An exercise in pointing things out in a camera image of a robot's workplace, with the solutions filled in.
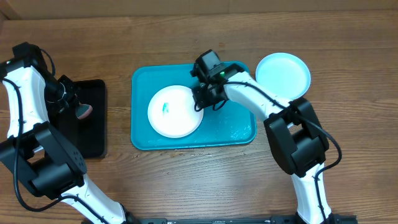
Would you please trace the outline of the white plate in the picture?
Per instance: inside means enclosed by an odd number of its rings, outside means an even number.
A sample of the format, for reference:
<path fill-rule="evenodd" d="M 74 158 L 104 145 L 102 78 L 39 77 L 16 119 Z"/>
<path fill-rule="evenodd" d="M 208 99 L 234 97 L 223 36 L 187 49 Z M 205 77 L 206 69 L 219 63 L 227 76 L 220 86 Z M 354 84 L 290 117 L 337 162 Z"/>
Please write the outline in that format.
<path fill-rule="evenodd" d="M 196 107 L 189 87 L 172 85 L 152 97 L 147 116 L 152 128 L 160 135 L 182 138 L 199 127 L 204 112 Z"/>

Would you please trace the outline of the light blue plate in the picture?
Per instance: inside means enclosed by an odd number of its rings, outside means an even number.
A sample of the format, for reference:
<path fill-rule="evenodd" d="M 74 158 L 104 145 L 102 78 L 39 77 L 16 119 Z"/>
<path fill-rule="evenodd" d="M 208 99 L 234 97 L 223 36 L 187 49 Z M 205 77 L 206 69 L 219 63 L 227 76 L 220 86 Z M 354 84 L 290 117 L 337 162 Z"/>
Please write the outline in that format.
<path fill-rule="evenodd" d="M 311 73 L 306 63 L 295 55 L 273 53 L 256 68 L 256 81 L 277 96 L 295 100 L 310 88 Z"/>

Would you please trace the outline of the black orange sponge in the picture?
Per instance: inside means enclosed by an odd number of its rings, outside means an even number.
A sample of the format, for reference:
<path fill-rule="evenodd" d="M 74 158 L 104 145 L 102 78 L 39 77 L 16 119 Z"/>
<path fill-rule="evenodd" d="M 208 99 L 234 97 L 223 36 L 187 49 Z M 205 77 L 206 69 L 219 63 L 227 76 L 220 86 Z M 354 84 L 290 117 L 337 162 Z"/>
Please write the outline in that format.
<path fill-rule="evenodd" d="M 85 119 L 86 117 L 88 117 L 91 114 L 92 111 L 93 111 L 93 107 L 88 104 L 80 103 L 75 108 L 75 114 L 78 119 Z"/>

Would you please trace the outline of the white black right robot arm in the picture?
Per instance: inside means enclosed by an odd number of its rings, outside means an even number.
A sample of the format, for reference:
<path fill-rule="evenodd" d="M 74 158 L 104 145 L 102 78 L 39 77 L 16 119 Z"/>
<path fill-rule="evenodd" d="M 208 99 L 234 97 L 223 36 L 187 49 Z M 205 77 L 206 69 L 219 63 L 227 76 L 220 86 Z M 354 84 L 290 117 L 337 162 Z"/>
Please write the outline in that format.
<path fill-rule="evenodd" d="M 322 173 L 329 143 L 309 101 L 271 93 L 243 67 L 222 62 L 213 50 L 201 54 L 190 73 L 200 82 L 192 90 L 195 110 L 217 110 L 217 103 L 232 101 L 256 115 L 264 123 L 274 160 L 292 178 L 299 220 L 328 223 L 331 208 Z"/>

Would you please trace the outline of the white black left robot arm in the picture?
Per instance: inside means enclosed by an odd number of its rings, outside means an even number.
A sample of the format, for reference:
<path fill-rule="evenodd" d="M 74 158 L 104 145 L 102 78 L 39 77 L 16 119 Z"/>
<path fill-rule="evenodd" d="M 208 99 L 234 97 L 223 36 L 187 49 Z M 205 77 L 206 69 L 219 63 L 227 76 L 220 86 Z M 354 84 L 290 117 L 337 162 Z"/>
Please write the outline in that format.
<path fill-rule="evenodd" d="M 89 178 L 87 158 L 106 155 L 107 92 L 102 80 L 57 78 L 50 55 L 28 42 L 1 64 L 10 125 L 1 162 L 12 172 L 17 200 L 25 187 L 51 205 L 66 203 L 87 223 L 136 223 L 122 204 Z"/>

